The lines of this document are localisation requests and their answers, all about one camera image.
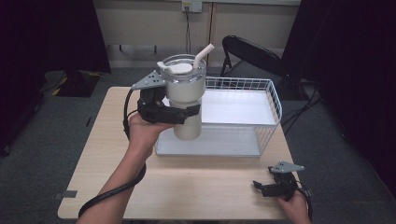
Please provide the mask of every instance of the white wire basket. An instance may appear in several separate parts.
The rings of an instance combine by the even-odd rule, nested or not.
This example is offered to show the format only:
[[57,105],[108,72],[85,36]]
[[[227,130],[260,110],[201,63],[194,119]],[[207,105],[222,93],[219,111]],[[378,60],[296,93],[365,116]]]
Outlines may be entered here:
[[207,77],[202,132],[192,141],[162,132],[156,153],[180,156],[260,157],[282,118],[270,79]]

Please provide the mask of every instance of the chair backrest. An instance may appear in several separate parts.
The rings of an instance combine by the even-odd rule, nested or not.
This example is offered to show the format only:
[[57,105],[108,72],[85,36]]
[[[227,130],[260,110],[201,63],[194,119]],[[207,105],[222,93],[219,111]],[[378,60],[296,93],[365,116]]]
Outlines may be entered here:
[[230,59],[228,53],[231,53],[239,59],[274,75],[281,77],[286,75],[281,59],[269,49],[265,49],[236,35],[225,36],[222,39],[222,46],[228,60]]

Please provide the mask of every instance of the power cord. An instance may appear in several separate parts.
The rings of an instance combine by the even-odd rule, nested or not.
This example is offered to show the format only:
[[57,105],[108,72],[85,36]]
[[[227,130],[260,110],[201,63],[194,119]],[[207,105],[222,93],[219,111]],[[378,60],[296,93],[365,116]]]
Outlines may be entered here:
[[303,196],[305,197],[306,205],[308,206],[308,217],[309,217],[309,220],[311,220],[311,222],[312,222],[312,214],[314,213],[314,209],[312,207],[312,200],[311,200],[312,192],[309,188],[306,187],[306,185],[304,185],[300,181],[297,180],[296,182],[300,183],[300,185],[302,186],[300,189],[297,189],[297,190],[300,193],[302,193]]
[[[133,92],[133,90],[130,89],[129,92],[128,92],[128,94],[127,94],[127,96],[126,96],[125,105],[124,105],[124,110],[123,110],[123,114],[124,114],[123,126],[124,126],[124,131],[125,131],[125,133],[126,133],[126,135],[127,135],[127,137],[128,137],[128,140],[129,140],[129,129],[127,130],[127,128],[129,128],[128,117],[129,117],[131,114],[133,114],[134,112],[137,111],[137,110],[134,110],[134,111],[132,111],[132,112],[129,113],[129,114],[128,114],[128,112],[127,112],[127,110],[128,110],[128,103],[129,103],[129,100],[130,100],[130,98],[131,98],[132,92]],[[126,183],[126,184],[124,184],[124,185],[122,185],[122,186],[120,186],[120,187],[118,187],[118,188],[109,190],[109,191],[107,191],[107,192],[105,192],[105,193],[102,193],[102,194],[100,194],[100,195],[98,195],[98,196],[96,196],[96,197],[90,199],[89,201],[87,201],[87,202],[86,202],[84,205],[82,205],[82,207],[80,208],[80,210],[79,210],[79,212],[78,212],[78,217],[81,217],[82,214],[84,214],[84,212],[86,212],[89,208],[93,207],[93,206],[96,205],[97,203],[99,203],[99,202],[101,202],[101,201],[103,201],[103,200],[105,200],[105,199],[107,199],[107,198],[109,198],[109,197],[112,197],[112,196],[114,196],[114,195],[116,195],[116,194],[119,194],[119,193],[121,193],[121,192],[124,192],[124,191],[127,190],[127,189],[130,189],[130,188],[134,187],[136,184],[138,184],[138,183],[143,179],[143,177],[144,177],[145,174],[146,174],[146,170],[147,170],[147,166],[146,166],[146,164],[145,164],[145,165],[143,166],[143,168],[140,170],[140,172],[139,172],[139,174],[137,175],[137,177],[136,177],[135,179],[133,179],[132,181],[130,181],[129,183]]]
[[313,99],[315,98],[315,94],[318,91],[318,85],[315,86],[314,92],[312,93],[311,97],[308,99],[308,101],[306,102],[306,104],[297,110],[292,110],[289,113],[285,114],[284,116],[282,116],[283,118],[285,118],[287,115],[289,115],[291,112],[294,112],[294,114],[286,119],[285,121],[281,122],[282,126],[285,126],[287,123],[289,123],[290,121],[292,121],[291,125],[289,126],[289,128],[284,132],[284,134],[288,134],[289,130],[291,129],[291,127],[294,125],[294,123],[297,121],[297,119],[308,109],[312,108],[312,106],[316,105],[317,103],[319,103],[321,101],[321,97],[318,98],[316,101],[312,102]]
[[191,36],[190,36],[190,16],[189,16],[189,7],[184,7],[186,12],[186,19],[187,19],[187,30],[186,30],[186,53],[191,54]]

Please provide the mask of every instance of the black clamp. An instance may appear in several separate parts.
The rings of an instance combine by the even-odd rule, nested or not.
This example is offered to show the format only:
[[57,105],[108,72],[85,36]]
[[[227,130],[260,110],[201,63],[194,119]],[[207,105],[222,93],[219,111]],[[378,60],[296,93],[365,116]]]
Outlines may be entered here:
[[150,123],[184,124],[188,117],[199,114],[201,105],[189,106],[186,109],[166,106],[163,104],[165,87],[144,89],[140,91],[137,101],[137,111],[143,120]]
[[163,98],[166,95],[166,81],[154,70],[132,85],[125,99],[123,109],[123,127],[129,139],[128,104],[133,91],[140,90],[137,101],[137,112],[143,120],[150,123],[184,124],[188,117],[198,115],[201,105],[188,106],[185,109],[166,106]]
[[274,176],[275,184],[263,185],[253,180],[254,187],[262,191],[263,197],[285,196],[286,201],[290,200],[294,191],[299,188],[292,172],[302,171],[304,167],[280,161],[276,166],[268,167],[268,170]]

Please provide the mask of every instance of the black chair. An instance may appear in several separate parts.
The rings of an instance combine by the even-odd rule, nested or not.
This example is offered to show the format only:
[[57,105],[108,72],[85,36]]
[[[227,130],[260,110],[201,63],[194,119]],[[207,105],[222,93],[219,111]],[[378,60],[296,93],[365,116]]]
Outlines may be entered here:
[[[221,68],[221,77],[271,79],[279,98],[301,100],[300,93],[295,94],[295,91],[290,90],[289,76],[282,65],[281,59],[271,50],[236,35],[225,36],[222,39],[222,46],[225,59]],[[231,55],[241,61],[232,65]]]

